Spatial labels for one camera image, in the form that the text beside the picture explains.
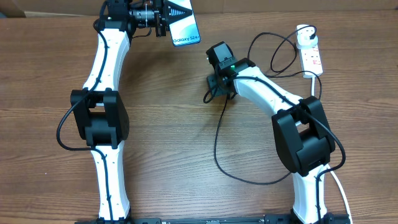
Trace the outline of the blue Galaxy smartphone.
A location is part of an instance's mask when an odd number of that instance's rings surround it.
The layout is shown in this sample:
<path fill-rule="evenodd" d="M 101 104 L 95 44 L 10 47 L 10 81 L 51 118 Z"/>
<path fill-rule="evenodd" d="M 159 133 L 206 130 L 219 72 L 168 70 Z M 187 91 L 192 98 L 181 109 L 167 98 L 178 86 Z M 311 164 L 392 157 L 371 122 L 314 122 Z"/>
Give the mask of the blue Galaxy smartphone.
<path fill-rule="evenodd" d="M 175 3 L 188 9 L 192 8 L 190 0 L 170 0 L 168 3 Z M 183 46 L 198 44 L 201 41 L 198 26 L 195 20 L 194 13 L 179 21 L 168 22 L 170 28 L 170 35 L 174 46 Z"/>

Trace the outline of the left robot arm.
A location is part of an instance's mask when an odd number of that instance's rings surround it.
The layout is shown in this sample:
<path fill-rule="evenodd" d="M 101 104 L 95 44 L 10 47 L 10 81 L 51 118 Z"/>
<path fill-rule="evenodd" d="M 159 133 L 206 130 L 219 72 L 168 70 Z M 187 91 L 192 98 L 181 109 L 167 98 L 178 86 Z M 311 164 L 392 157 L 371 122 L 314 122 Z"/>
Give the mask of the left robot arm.
<path fill-rule="evenodd" d="M 158 37 L 169 32 L 175 46 L 199 43 L 200 35 L 190 1 L 105 1 L 93 27 L 95 61 L 82 89 L 71 92 L 71 113 L 95 161 L 100 206 L 94 223 L 132 223 L 123 171 L 129 116 L 119 94 L 124 58 L 137 29 L 154 28 Z"/>

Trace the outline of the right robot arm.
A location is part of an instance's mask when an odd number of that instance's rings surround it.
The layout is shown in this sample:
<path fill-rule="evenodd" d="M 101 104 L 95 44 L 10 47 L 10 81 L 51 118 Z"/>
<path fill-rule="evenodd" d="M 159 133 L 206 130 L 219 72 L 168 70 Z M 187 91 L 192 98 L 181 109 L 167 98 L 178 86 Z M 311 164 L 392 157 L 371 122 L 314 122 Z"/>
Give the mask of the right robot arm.
<path fill-rule="evenodd" d="M 293 175 L 296 222 L 326 223 L 323 176 L 335 143 L 320 100 L 285 91 L 248 58 L 237 60 L 225 42 L 210 47 L 206 55 L 214 69 L 210 94 L 240 95 L 271 117 L 277 155 Z"/>

